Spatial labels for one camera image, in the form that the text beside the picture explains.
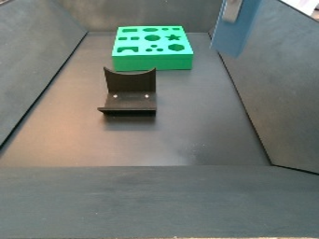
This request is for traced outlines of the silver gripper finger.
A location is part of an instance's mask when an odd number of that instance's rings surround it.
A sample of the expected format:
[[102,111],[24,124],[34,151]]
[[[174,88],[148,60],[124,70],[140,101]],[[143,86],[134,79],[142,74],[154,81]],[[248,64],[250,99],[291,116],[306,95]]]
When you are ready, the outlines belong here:
[[234,23],[236,21],[243,0],[226,0],[222,19],[226,22]]

